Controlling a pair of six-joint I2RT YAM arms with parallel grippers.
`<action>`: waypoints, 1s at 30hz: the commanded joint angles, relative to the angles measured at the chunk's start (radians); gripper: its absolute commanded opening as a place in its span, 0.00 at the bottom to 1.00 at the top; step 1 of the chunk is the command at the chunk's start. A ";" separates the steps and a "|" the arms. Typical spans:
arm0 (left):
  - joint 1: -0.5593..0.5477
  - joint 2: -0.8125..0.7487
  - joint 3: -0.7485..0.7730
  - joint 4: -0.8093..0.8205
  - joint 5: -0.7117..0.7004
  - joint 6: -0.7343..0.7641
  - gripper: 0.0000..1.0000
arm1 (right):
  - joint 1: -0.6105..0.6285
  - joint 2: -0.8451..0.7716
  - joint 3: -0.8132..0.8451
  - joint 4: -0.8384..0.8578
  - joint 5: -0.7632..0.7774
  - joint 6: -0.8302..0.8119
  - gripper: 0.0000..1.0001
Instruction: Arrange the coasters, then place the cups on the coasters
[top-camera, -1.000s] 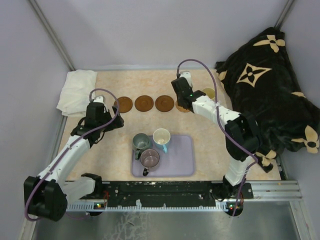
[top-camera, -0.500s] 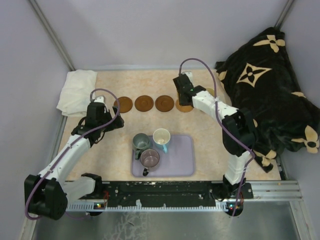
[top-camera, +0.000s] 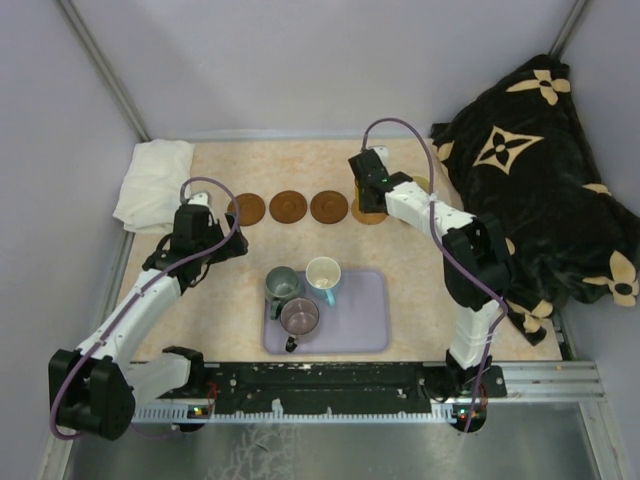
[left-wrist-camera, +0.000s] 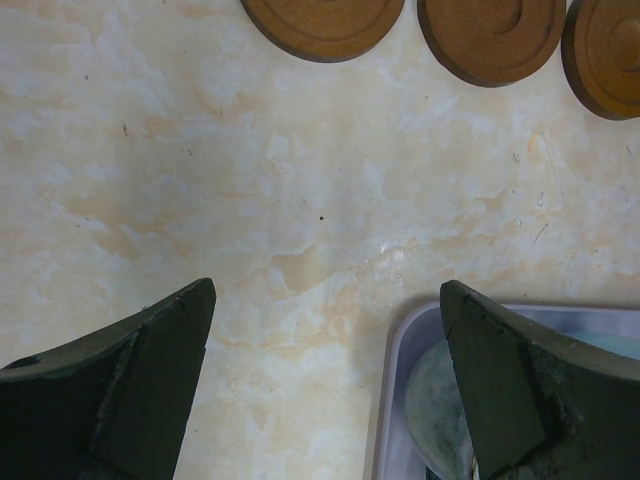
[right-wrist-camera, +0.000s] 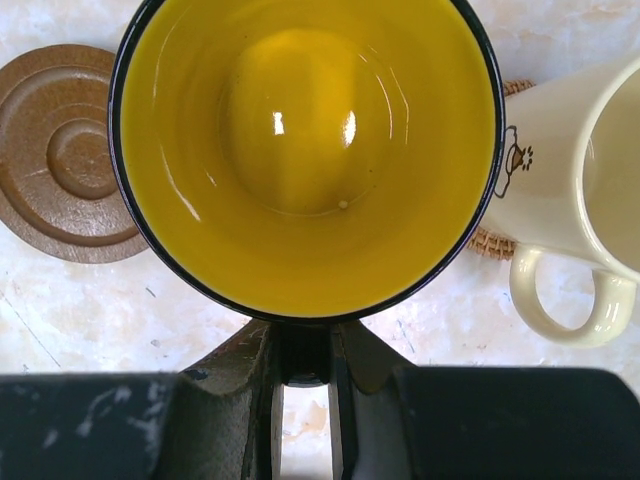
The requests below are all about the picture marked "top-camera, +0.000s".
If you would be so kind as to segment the dark wooden coaster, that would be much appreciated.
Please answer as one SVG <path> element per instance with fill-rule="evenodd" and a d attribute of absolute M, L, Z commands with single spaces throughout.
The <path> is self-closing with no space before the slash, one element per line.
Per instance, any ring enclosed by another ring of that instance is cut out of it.
<path fill-rule="evenodd" d="M 349 204 L 346 197 L 334 190 L 317 193 L 311 201 L 311 215 L 322 224 L 336 224 L 348 213 Z"/>
<path fill-rule="evenodd" d="M 264 217 L 266 212 L 265 202 L 257 194 L 242 193 L 236 199 L 240 207 L 240 213 L 237 217 L 241 226 L 255 225 Z"/>

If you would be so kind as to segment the white mug blue handle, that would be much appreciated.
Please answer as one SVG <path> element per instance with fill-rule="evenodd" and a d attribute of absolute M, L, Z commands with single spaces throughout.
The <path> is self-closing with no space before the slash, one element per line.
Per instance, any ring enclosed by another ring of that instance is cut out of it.
<path fill-rule="evenodd" d="M 336 306 L 337 291 L 342 280 L 342 270 L 330 257 L 312 259 L 305 269 L 305 279 L 311 293 L 330 307 Z"/>

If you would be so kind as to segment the cream mug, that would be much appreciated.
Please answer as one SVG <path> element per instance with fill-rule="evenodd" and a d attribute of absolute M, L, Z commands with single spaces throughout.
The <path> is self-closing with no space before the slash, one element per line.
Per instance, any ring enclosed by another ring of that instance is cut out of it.
<path fill-rule="evenodd" d="M 414 175 L 412 179 L 422 190 L 424 190 L 425 192 L 430 191 L 430 181 L 428 178 Z"/>

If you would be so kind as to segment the brown wooden coaster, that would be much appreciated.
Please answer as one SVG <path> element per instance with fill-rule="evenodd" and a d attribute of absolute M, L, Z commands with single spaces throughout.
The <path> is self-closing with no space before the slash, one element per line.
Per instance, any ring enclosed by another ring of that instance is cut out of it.
<path fill-rule="evenodd" d="M 271 199 L 269 212 L 275 221 L 282 224 L 293 224 L 306 215 L 307 201 L 298 191 L 281 191 Z"/>

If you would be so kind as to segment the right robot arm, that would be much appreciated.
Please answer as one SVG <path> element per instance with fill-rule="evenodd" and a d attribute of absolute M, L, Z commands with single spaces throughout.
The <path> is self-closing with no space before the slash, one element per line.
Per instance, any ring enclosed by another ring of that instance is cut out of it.
<path fill-rule="evenodd" d="M 514 275 L 500 221 L 456 209 L 403 172 L 389 173 L 386 150 L 372 148 L 348 160 L 359 210 L 399 219 L 433 240 L 443 255 L 446 289 L 458 308 L 446 353 L 448 387 L 470 395 L 482 383 L 495 322 L 508 312 L 504 296 Z"/>

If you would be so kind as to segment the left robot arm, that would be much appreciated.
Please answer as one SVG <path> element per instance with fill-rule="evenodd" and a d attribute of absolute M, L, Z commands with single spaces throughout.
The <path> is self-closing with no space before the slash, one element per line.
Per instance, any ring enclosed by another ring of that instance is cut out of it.
<path fill-rule="evenodd" d="M 51 433 L 73 440 L 83 433 L 116 440 L 136 410 L 179 390 L 194 397 L 208 384 L 202 353 L 171 346 L 132 367 L 141 342 L 164 312 L 206 277 L 211 265 L 247 254 L 238 217 L 230 227 L 203 204 L 178 208 L 173 230 L 143 263 L 136 283 L 103 324 L 74 350 L 58 350 L 48 365 Z"/>

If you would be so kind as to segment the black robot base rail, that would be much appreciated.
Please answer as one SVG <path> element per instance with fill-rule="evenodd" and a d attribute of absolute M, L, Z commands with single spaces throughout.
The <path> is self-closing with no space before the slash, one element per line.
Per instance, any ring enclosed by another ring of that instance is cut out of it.
<path fill-rule="evenodd" d="M 267 413 L 275 400 L 288 415 L 382 415 L 429 413 L 431 401 L 469 398 L 472 389 L 440 362 L 222 362 L 161 398 L 212 401 L 220 415 Z"/>

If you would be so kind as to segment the woven rattan coaster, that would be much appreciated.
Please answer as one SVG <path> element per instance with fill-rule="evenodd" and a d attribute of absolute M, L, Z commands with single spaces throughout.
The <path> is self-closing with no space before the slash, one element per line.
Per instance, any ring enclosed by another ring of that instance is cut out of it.
<path fill-rule="evenodd" d="M 354 199 L 351 203 L 351 214 L 356 221 L 363 225 L 373 226 L 384 222 L 388 215 L 385 213 L 364 213 L 359 208 L 359 202 Z"/>

